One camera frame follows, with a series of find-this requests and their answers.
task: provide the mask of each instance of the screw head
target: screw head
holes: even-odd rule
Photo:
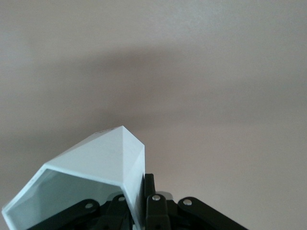
[[[192,201],[189,200],[189,199],[185,199],[185,200],[183,201],[183,204],[184,204],[184,205],[187,205],[187,206],[190,206],[190,205],[192,205]]]
[[[153,196],[153,200],[154,201],[158,201],[158,200],[160,200],[161,199],[161,197],[159,196],[159,195],[154,195]]]
[[[121,196],[120,198],[118,198],[118,201],[124,201],[124,200],[125,200],[124,196]]]
[[[92,203],[88,203],[88,204],[86,204],[85,208],[88,209],[88,208],[91,208],[91,207],[93,207],[93,206],[94,206],[94,205],[93,205]]]

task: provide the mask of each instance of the gray background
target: gray background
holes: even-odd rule
[[[0,205],[120,125],[176,201],[306,229],[307,1],[0,0]]]

